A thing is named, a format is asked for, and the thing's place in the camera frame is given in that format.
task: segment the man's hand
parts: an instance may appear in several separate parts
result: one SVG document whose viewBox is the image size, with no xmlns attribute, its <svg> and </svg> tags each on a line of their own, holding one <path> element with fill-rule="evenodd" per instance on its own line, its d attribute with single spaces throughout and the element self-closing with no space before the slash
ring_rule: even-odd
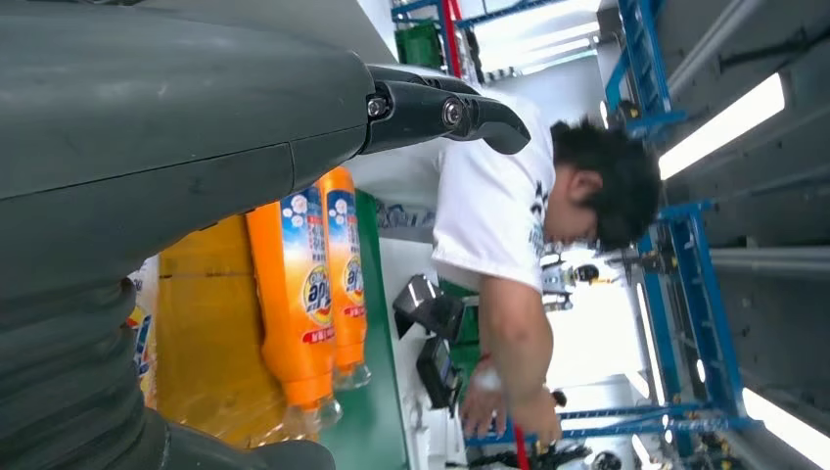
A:
<svg viewBox="0 0 830 470">
<path fill-rule="evenodd" d="M 562 424 L 556 415 L 556 401 L 544 387 L 523 402 L 511 403 L 510 416 L 526 434 L 536 434 L 548 446 L 562 438 Z"/>
<path fill-rule="evenodd" d="M 479 362 L 470 376 L 470 385 L 467 387 L 467 394 L 461 404 L 464 435 L 468 438 L 473 435 L 480 438 L 486 436 L 492 423 L 493 412 L 495 412 L 496 433 L 502 436 L 507 428 L 507 406 L 501 390 L 489 390 L 477 385 L 477 377 L 494 372 L 493 367 L 491 360 L 483 360 Z"/>
<path fill-rule="evenodd" d="M 538 395 L 553 353 L 541 295 L 527 284 L 484 276 L 479 329 L 489 340 L 488 351 L 508 400 L 527 402 Z"/>
</svg>

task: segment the logo on bottle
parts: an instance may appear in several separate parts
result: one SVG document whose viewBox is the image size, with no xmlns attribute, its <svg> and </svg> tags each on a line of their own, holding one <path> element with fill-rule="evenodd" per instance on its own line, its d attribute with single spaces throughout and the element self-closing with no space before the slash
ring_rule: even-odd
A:
<svg viewBox="0 0 830 470">
<path fill-rule="evenodd" d="M 346 285 L 346 294 L 354 304 L 346 307 L 344 315 L 353 318 L 365 315 L 366 307 L 363 305 L 363 270 L 360 269 L 360 258 L 352 257 L 346 263 L 343 280 Z"/>
<path fill-rule="evenodd" d="M 315 323 L 321 326 L 332 324 L 332 295 L 329 275 L 324 265 L 311 269 L 308 277 L 305 278 L 305 285 L 302 287 L 302 304 L 305 306 L 305 313 Z"/>
</svg>

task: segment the bottle label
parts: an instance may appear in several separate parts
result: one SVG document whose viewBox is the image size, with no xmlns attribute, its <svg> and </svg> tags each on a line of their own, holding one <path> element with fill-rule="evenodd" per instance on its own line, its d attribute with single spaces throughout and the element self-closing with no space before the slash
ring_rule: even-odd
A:
<svg viewBox="0 0 830 470">
<path fill-rule="evenodd" d="M 344 285 L 346 286 L 346 294 L 348 298 L 358 304 L 363 305 L 363 270 L 360 268 L 360 258 L 352 257 L 344 269 Z"/>
<path fill-rule="evenodd" d="M 335 189 L 329 191 L 326 203 L 329 208 L 329 243 L 345 245 L 344 248 L 349 253 L 359 256 L 360 239 L 357 236 L 354 195 L 342 189 Z"/>
<path fill-rule="evenodd" d="M 315 186 L 280 202 L 283 227 L 283 250 L 286 258 L 309 261 L 311 268 L 302 284 L 301 302 L 311 320 L 323 327 L 332 324 L 332 296 L 326 264 L 326 240 L 323 231 L 323 206 L 320 190 Z M 314 338 L 326 336 L 325 328 L 306 333 Z"/>
</svg>

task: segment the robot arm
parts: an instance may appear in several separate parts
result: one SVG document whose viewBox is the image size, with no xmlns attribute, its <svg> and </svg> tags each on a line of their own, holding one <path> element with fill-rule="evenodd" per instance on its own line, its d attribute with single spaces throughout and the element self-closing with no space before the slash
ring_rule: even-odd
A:
<svg viewBox="0 0 830 470">
<path fill-rule="evenodd" d="M 0 300 L 118 279 L 358 153 L 530 140 L 463 82 L 274 31 L 29 2 L 0 27 Z"/>
</svg>

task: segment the red pole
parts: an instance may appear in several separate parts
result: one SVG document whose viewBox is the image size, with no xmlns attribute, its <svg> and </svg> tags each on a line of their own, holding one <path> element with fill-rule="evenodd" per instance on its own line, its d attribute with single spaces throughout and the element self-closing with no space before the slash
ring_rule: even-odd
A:
<svg viewBox="0 0 830 470">
<path fill-rule="evenodd" d="M 461 20 L 461 9 L 458 7 L 458 0 L 449 0 L 449 6 L 452 7 L 452 16 L 456 21 Z"/>
<path fill-rule="evenodd" d="M 525 448 L 525 433 L 519 426 L 514 426 L 513 435 L 516 437 L 516 459 L 519 460 L 519 468 L 530 470 L 528 450 Z"/>
<path fill-rule="evenodd" d="M 447 65 L 449 71 L 457 77 L 461 77 L 461 60 L 458 58 L 458 43 L 455 40 L 455 22 L 452 20 L 452 14 L 449 6 L 450 0 L 441 0 L 440 8 L 445 18 L 445 23 L 441 27 L 446 29 L 447 48 L 449 49 L 449 57 L 447 57 Z"/>
</svg>

